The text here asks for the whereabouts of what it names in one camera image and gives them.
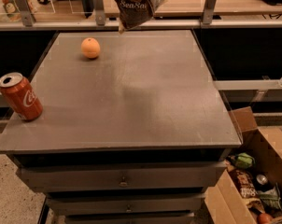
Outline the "dark can in box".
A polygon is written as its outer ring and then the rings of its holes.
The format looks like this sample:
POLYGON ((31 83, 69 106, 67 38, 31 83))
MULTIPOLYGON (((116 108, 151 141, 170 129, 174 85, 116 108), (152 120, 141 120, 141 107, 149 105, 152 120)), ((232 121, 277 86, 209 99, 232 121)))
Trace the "dark can in box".
POLYGON ((256 175, 254 181, 257 190, 266 191, 272 188, 268 178, 265 175, 256 175))

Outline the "grey drawer cabinet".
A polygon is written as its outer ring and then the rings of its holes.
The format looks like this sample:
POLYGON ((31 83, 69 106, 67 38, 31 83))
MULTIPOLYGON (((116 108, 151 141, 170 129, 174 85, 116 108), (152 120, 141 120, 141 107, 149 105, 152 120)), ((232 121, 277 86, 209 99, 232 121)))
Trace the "grey drawer cabinet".
POLYGON ((66 224, 190 224, 241 143, 191 31, 61 33, 35 72, 38 119, 0 154, 66 224))

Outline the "brown Late July chip bag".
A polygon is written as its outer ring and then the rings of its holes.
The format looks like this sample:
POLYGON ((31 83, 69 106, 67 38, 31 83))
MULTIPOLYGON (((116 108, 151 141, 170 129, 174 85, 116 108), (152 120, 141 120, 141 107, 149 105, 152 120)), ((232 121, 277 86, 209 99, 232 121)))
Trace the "brown Late July chip bag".
POLYGON ((120 11, 119 32, 133 29, 153 18, 165 0, 114 0, 120 11))

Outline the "orange fruit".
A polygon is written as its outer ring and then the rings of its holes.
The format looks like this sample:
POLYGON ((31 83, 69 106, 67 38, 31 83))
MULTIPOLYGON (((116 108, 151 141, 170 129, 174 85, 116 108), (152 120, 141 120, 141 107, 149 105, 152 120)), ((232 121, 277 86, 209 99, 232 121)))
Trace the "orange fruit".
POLYGON ((85 57, 95 59, 99 56, 101 48, 96 39, 88 37, 82 41, 81 51, 85 57))

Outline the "red Coca-Cola can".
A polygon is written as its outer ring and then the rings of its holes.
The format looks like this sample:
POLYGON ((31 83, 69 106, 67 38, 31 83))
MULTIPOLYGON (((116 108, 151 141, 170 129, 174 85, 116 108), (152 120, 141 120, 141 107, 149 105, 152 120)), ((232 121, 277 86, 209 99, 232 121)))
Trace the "red Coca-Cola can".
POLYGON ((31 83, 21 73, 13 72, 0 77, 0 92, 22 120, 34 120, 41 115, 43 106, 31 83))

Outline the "brown chip bag in box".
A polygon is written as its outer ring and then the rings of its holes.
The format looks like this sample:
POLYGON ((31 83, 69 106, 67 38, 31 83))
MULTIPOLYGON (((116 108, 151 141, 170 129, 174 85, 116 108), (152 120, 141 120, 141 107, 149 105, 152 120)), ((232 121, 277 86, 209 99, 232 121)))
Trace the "brown chip bag in box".
POLYGON ((255 189, 250 173, 243 169, 234 168, 229 172, 229 175, 246 207, 264 213, 261 198, 255 189))

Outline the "red apple in box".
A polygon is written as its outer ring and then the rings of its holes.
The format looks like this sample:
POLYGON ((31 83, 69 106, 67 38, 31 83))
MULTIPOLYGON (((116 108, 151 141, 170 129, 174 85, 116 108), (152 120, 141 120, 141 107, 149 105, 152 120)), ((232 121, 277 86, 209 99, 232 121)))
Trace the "red apple in box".
POLYGON ((272 219, 272 216, 266 213, 259 214, 257 218, 259 224, 270 224, 272 219))

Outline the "wooden desk top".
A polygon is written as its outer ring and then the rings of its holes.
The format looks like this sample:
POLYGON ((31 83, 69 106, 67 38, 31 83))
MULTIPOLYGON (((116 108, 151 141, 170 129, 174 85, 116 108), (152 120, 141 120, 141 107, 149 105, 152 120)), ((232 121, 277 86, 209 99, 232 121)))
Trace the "wooden desk top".
MULTIPOLYGON (((155 15, 158 17, 199 16, 204 11, 205 0, 165 0, 155 15)), ((282 14, 282 5, 270 6, 261 0, 217 0, 215 15, 282 14)))

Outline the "green snack bag in box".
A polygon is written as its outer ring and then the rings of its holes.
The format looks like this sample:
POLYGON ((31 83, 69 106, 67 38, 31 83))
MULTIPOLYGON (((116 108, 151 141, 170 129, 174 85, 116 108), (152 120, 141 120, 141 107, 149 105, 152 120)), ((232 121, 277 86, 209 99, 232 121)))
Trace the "green snack bag in box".
POLYGON ((255 164, 255 159, 246 153, 231 155, 230 159, 235 167, 241 169, 250 168, 255 164))

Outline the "green packet in box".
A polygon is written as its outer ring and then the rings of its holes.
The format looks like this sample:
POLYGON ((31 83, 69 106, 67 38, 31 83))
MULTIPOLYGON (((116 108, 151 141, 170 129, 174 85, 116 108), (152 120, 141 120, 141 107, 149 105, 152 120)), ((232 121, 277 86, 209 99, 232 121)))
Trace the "green packet in box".
POLYGON ((281 209, 281 197, 278 187, 266 191, 259 191, 261 201, 266 205, 274 209, 281 209))

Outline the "cardboard box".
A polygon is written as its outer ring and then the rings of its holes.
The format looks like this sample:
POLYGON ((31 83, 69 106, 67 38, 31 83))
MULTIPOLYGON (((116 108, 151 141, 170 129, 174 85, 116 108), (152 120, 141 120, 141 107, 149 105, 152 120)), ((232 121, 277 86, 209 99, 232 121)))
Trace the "cardboard box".
MULTIPOLYGON (((231 116, 244 140, 234 152, 245 152, 255 159, 249 172, 252 176, 264 174, 271 187, 277 184, 282 204, 282 131, 259 128, 250 107, 236 109, 231 116)), ((214 224, 258 224, 258 215, 248 209, 227 171, 207 190, 205 204, 214 224)))

